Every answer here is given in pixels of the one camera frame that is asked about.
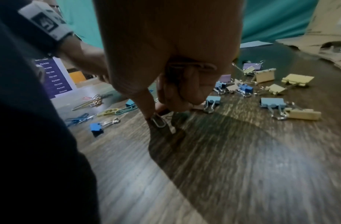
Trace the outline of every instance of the wooden table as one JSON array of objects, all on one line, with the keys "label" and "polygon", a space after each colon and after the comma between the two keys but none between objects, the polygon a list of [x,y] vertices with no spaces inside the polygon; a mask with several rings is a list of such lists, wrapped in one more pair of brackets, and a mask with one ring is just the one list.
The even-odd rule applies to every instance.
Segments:
[{"label": "wooden table", "polygon": [[[214,114],[177,113],[163,129],[139,110],[97,138],[91,121],[71,127],[97,176],[104,223],[341,223],[341,70],[278,44],[243,49],[243,59],[265,60],[279,85],[290,73],[314,76],[283,98],[322,119],[277,121],[260,98],[228,94]],[[115,92],[100,108],[71,112],[83,96],[109,90],[86,88],[58,111],[67,118],[124,106]]]}]

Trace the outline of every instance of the cardboard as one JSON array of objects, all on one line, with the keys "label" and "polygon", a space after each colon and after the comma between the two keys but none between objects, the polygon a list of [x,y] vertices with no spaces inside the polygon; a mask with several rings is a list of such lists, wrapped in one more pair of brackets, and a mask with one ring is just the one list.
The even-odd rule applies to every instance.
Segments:
[{"label": "cardboard", "polygon": [[276,40],[296,46],[302,52],[330,60],[341,68],[341,53],[321,46],[331,41],[341,41],[341,0],[320,0],[312,15],[306,33],[300,37]]}]

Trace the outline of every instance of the green cloth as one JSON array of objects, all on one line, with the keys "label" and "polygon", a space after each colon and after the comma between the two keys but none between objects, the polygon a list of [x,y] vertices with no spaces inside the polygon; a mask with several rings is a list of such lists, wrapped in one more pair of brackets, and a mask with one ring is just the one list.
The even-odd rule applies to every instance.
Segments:
[{"label": "green cloth", "polygon": [[[76,35],[102,48],[92,0],[57,0],[57,3]],[[247,0],[242,43],[303,35],[317,3],[318,0]]]}]

